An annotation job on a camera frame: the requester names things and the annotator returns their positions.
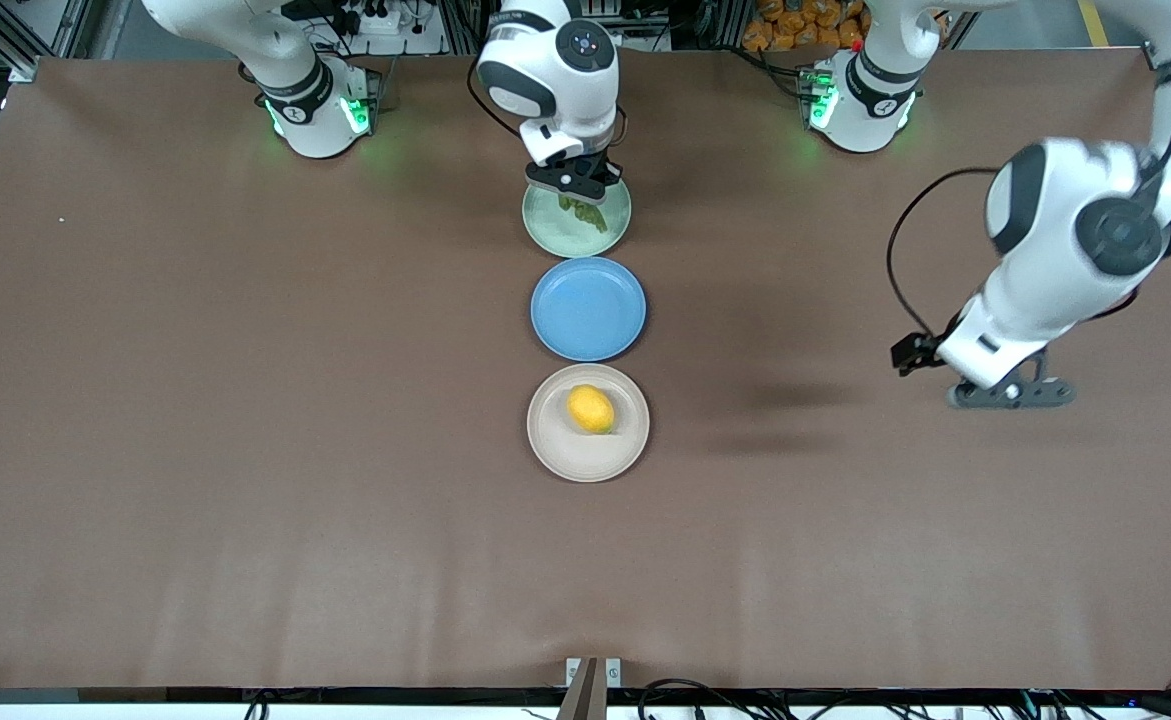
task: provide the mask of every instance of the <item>brown tabletop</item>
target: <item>brown tabletop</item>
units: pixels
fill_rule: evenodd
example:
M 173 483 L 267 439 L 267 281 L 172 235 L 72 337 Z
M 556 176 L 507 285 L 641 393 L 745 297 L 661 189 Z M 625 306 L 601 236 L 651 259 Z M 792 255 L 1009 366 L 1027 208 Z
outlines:
M 400 105 L 293 155 L 232 63 L 46 61 L 0 122 L 0 685 L 626 681 L 1160 687 L 1171 677 L 1171 260 L 1053 345 L 1078 400 L 960 413 L 908 379 L 883 273 L 947 169 L 1143 140 L 1135 52 L 941 55 L 842 155 L 723 55 L 623 56 L 653 413 L 621 479 L 527 447 L 564 365 L 523 151 L 400 63 Z M 986 277 L 984 180 L 900 238 L 943 323 Z

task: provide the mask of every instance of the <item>white plate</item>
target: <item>white plate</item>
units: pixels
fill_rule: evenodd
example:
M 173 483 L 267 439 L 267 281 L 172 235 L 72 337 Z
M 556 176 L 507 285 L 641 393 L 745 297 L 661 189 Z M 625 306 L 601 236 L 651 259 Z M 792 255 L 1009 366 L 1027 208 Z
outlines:
M 616 409 L 612 432 L 588 433 L 567 413 L 567 396 L 580 384 L 603 391 Z M 643 455 L 652 419 L 643 391 L 608 365 L 568 365 L 540 383 L 527 407 L 527 439 L 545 467 L 576 484 L 612 479 Z

